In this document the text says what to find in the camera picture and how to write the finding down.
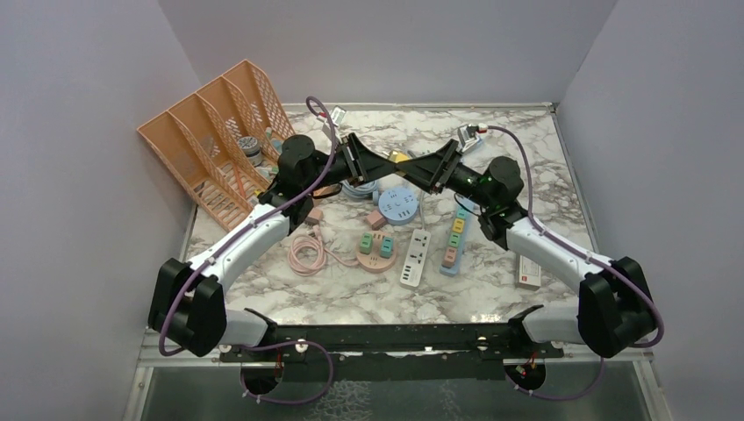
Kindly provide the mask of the green plug adapter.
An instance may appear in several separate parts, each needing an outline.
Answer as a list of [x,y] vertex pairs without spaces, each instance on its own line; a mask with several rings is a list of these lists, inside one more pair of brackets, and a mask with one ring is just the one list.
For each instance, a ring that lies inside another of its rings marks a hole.
[[374,236],[371,232],[365,232],[360,239],[358,248],[359,253],[369,255],[373,251]]
[[447,246],[453,249],[458,249],[461,244],[461,234],[458,232],[451,232],[448,238]]

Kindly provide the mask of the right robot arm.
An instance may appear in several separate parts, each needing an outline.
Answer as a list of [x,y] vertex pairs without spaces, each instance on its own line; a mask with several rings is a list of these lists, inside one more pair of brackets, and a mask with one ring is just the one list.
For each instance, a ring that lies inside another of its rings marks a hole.
[[576,306],[544,305],[511,319],[508,349],[526,357],[541,343],[586,345],[611,358],[628,347],[659,343],[665,324],[640,264],[628,257],[613,260],[580,247],[549,230],[518,201],[530,188],[512,158],[494,158],[482,173],[461,162],[456,144],[399,162],[401,176],[429,193],[449,189],[480,208],[477,216],[486,239],[533,261],[578,296]]

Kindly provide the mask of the pink plug adapter small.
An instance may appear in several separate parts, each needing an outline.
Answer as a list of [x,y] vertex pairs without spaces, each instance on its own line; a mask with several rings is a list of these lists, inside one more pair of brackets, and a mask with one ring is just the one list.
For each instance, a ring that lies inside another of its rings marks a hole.
[[458,249],[449,246],[442,258],[441,266],[445,268],[452,268],[458,260]]

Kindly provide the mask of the yellow plug adapter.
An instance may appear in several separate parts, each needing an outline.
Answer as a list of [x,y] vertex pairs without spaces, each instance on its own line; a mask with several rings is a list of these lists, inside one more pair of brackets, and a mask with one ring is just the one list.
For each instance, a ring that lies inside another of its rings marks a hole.
[[399,163],[402,161],[408,161],[411,157],[406,153],[402,153],[397,150],[393,150],[389,153],[387,159],[393,163]]
[[451,232],[452,233],[457,233],[457,234],[462,234],[464,232],[465,224],[466,224],[466,220],[465,219],[456,218],[453,221],[453,223],[452,223]]

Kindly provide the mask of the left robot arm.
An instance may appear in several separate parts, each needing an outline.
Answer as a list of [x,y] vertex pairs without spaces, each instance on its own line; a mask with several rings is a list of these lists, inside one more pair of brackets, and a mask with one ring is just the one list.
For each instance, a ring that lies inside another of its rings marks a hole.
[[333,137],[330,153],[317,150],[308,136],[287,138],[278,172],[248,216],[197,256],[161,266],[148,315],[149,327],[159,333],[160,354],[202,357],[220,345],[238,345],[255,360],[271,356],[276,338],[270,320],[254,310],[227,310],[225,293],[304,223],[316,190],[343,181],[371,182],[397,169],[354,134],[343,140]]

